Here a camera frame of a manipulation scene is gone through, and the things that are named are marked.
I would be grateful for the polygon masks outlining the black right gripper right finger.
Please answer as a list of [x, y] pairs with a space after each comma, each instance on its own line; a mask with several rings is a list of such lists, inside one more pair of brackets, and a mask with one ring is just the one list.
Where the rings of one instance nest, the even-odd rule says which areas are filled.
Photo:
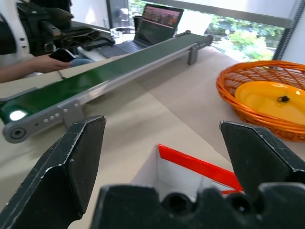
[[305, 182], [305, 162], [269, 129], [222, 121], [220, 130], [244, 193], [255, 198], [262, 183]]

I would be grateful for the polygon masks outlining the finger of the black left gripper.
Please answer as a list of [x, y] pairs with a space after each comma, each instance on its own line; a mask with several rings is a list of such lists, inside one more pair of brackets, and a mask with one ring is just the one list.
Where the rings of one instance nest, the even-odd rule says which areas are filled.
[[115, 40], [112, 37], [98, 37], [97, 39], [95, 39], [94, 41], [84, 44], [81, 47], [85, 50], [85, 51], [92, 51], [94, 49], [97, 48], [101, 48], [104, 46], [113, 46], [115, 44]]
[[59, 37], [54, 39], [56, 47], [78, 47], [96, 40], [100, 31], [90, 27], [73, 27], [69, 30], [61, 31]]

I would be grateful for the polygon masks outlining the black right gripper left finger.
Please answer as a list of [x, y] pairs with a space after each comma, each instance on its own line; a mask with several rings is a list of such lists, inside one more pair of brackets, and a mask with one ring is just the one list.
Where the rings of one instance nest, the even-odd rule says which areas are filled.
[[106, 118], [70, 125], [38, 160], [0, 214], [3, 229], [66, 229], [86, 212]]

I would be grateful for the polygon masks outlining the person's bare hand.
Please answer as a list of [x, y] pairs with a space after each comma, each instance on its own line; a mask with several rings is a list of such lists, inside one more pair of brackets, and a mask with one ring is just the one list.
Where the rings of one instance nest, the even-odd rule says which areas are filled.
[[62, 62], [51, 58], [49, 55], [38, 56], [30, 59], [35, 72], [50, 73], [63, 70], [71, 66], [71, 62]]

